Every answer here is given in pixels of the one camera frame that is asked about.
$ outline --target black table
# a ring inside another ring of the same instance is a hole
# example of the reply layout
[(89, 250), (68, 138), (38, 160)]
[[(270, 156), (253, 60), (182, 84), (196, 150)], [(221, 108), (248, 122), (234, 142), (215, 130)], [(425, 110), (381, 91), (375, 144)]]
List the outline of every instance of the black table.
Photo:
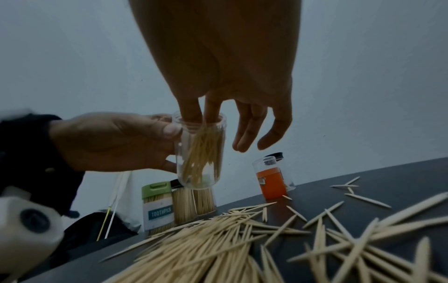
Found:
[[(330, 188), (330, 185), (345, 184), (352, 178), (361, 176), (356, 182), (360, 187), (355, 191), (364, 197), (382, 201), (392, 206), (392, 209), (382, 208), (344, 195), (346, 190)], [(291, 206), (307, 219), (314, 218), (325, 208), (345, 201), (334, 211), (334, 216), (352, 233), (359, 237), (365, 227), (375, 217), (383, 219), (392, 213), (420, 202), (428, 197), (448, 191), (448, 158), (435, 159), (400, 166), (393, 166), (377, 170), (355, 173), (308, 184), (297, 186), (288, 194), (293, 201), (281, 198), (277, 204), (268, 208), (269, 225), (280, 226), (292, 213), (286, 208)], [(216, 214), (234, 207), (244, 207), (265, 203), (262, 195), (257, 195), (244, 200), (239, 200), (218, 208)], [(448, 201), (445, 201), (417, 216), (406, 221), (415, 221), (433, 217), (448, 215)], [(327, 228), (335, 228), (330, 219), (324, 218)], [(294, 228), (301, 228), (304, 222), (297, 219)], [(310, 230), (315, 232), (316, 225)], [(431, 239), (433, 247), (434, 271), (448, 275), (448, 225), (429, 227), (404, 235), (375, 242), (375, 246), (388, 252), (399, 255), (409, 261), (413, 261), (415, 247), (419, 239), (427, 235)], [(145, 235), (140, 234), (125, 241), (119, 242), (90, 255), (81, 257), (68, 264), (38, 275), (26, 283), (99, 283), (112, 275), (120, 272), (132, 264), (134, 257), (142, 248), (117, 256), (106, 262), (98, 263), (108, 255), (114, 254), (131, 244), (142, 241)], [(269, 250), (274, 257), (286, 282), (313, 282), (310, 268), (307, 262), (287, 263), (286, 259), (304, 252), (304, 242), (312, 245), (313, 235), (302, 237), (281, 236), (271, 244)], [(251, 251), (259, 261), (259, 245)], [(328, 273), (334, 275), (340, 263), (337, 259), (328, 255)]]

